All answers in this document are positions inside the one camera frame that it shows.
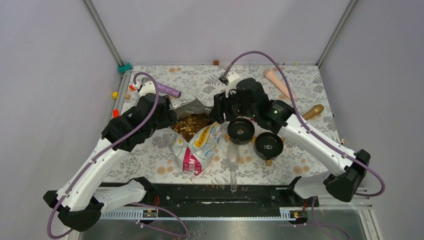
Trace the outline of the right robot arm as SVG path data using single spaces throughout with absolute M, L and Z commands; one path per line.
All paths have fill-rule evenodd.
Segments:
M 219 81 L 226 89 L 213 97 L 212 121 L 222 124 L 238 117 L 253 119 L 260 128 L 295 143 L 327 168 L 326 173 L 290 183 L 286 198 L 291 205 L 299 206 L 325 193 L 342 202 L 352 200 L 367 173 L 371 158 L 367 151 L 353 151 L 328 138 L 289 104 L 269 99 L 262 84 L 253 78 L 221 76 Z

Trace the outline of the cat food bag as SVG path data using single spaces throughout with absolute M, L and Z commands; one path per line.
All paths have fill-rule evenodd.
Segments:
M 192 114 L 206 114 L 209 116 L 212 108 L 204 105 L 197 98 L 193 101 L 178 106 L 176 112 L 177 122 Z M 183 172 L 200 175 L 211 163 L 219 143 L 222 139 L 222 127 L 218 122 L 204 127 L 187 142 L 181 135 L 170 128 L 170 143 L 176 163 Z

